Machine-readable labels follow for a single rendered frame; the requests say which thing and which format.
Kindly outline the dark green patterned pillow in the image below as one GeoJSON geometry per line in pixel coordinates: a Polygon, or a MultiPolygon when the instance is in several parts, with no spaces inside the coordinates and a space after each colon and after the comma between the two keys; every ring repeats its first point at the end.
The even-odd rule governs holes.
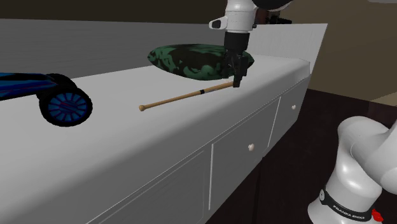
{"type": "Polygon", "coordinates": [[[157,68],[185,78],[209,81],[225,77],[226,50],[222,45],[180,44],[159,46],[148,54],[157,68]]]}

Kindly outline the wooden baseball bat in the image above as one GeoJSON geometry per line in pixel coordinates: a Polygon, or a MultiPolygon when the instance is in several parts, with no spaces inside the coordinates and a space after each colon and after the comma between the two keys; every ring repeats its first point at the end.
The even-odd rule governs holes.
{"type": "Polygon", "coordinates": [[[142,105],[139,105],[138,108],[139,108],[140,111],[144,111],[146,109],[150,109],[150,108],[153,108],[155,106],[160,106],[160,105],[167,104],[167,103],[170,103],[170,102],[179,101],[179,100],[186,99],[186,98],[189,98],[189,97],[194,97],[196,95],[202,95],[202,94],[206,94],[206,93],[217,91],[217,90],[222,90],[224,88],[229,88],[229,87],[233,87],[233,82],[232,81],[229,81],[227,83],[223,83],[223,84],[220,84],[220,85],[216,85],[216,86],[213,86],[213,87],[205,88],[205,89],[202,89],[202,90],[198,90],[198,91],[195,91],[195,92],[191,92],[189,94],[180,95],[180,96],[177,96],[177,97],[166,99],[166,100],[163,100],[163,101],[158,101],[158,102],[154,102],[154,103],[151,103],[151,104],[142,104],[142,105]]]}

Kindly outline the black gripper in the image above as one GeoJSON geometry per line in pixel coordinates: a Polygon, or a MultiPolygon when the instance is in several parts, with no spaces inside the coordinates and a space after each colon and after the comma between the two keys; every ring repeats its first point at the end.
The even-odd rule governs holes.
{"type": "Polygon", "coordinates": [[[243,76],[246,76],[248,69],[248,58],[243,56],[249,43],[249,32],[225,32],[224,47],[225,54],[222,62],[222,78],[233,77],[233,88],[240,87],[243,76]]]}

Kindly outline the blue black wheeled toy vehicle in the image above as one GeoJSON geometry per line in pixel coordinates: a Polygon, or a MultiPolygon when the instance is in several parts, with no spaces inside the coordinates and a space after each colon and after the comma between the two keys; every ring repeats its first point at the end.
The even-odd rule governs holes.
{"type": "Polygon", "coordinates": [[[93,110],[91,98],[59,73],[0,73],[0,101],[35,95],[42,117],[52,125],[73,127],[93,110]]]}

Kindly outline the white bed with drawers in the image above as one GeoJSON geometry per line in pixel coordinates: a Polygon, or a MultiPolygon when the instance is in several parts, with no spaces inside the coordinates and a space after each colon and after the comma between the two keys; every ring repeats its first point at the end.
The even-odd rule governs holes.
{"type": "Polygon", "coordinates": [[[35,96],[0,102],[0,224],[205,224],[298,118],[326,24],[259,25],[239,88],[152,66],[159,46],[221,45],[206,24],[0,19],[0,72],[61,73],[92,99],[75,127],[35,96]]]}

